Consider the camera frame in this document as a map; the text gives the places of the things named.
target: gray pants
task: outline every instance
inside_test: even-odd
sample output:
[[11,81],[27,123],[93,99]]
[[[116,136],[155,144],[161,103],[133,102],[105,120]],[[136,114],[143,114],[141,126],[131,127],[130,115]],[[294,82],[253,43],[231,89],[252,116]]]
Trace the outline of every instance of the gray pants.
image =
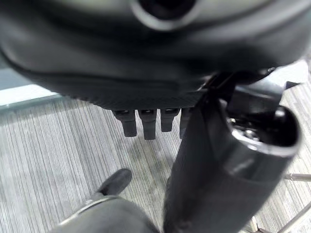
[[134,203],[117,196],[96,196],[51,233],[158,233]]

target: striped carpet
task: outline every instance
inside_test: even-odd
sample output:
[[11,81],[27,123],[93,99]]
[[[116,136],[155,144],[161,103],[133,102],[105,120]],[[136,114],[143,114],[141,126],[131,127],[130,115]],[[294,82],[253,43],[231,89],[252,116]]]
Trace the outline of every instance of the striped carpet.
[[[311,82],[287,91],[283,104],[298,116],[304,144],[289,172],[311,173]],[[166,179],[180,140],[173,131],[156,140],[125,138],[112,113],[86,102],[54,100],[0,114],[0,233],[45,233],[68,216],[121,167],[133,171],[123,196],[161,226]],[[311,183],[282,181],[257,214],[277,232],[311,201]],[[311,232],[311,217],[296,233]]]

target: black shoe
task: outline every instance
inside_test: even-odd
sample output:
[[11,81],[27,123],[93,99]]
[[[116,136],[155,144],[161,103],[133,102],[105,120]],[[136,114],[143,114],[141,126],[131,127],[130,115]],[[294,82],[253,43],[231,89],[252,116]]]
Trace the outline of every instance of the black shoe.
[[129,185],[131,180],[131,170],[122,168],[105,180],[97,192],[103,195],[119,195]]

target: metal rod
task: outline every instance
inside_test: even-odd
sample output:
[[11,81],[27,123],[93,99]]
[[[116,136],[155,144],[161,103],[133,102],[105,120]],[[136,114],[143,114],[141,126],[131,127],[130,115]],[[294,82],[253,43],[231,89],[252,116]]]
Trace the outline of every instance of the metal rod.
[[311,214],[311,202],[290,220],[278,233],[289,233]]
[[305,181],[311,182],[311,175],[310,174],[286,174],[284,179],[291,180],[291,181]]

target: floor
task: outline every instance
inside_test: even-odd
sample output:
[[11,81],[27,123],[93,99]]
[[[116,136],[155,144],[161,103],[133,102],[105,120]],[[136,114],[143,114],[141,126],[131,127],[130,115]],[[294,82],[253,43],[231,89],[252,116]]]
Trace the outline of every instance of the floor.
[[[298,116],[304,143],[289,172],[311,174],[311,82],[287,91],[283,104]],[[112,113],[82,101],[50,103],[0,113],[0,233],[45,233],[67,217],[121,167],[133,171],[123,196],[162,222],[166,179],[180,140],[173,131],[156,140],[125,138]],[[277,232],[311,201],[311,183],[282,181],[257,214]],[[311,232],[311,217],[295,233]]]

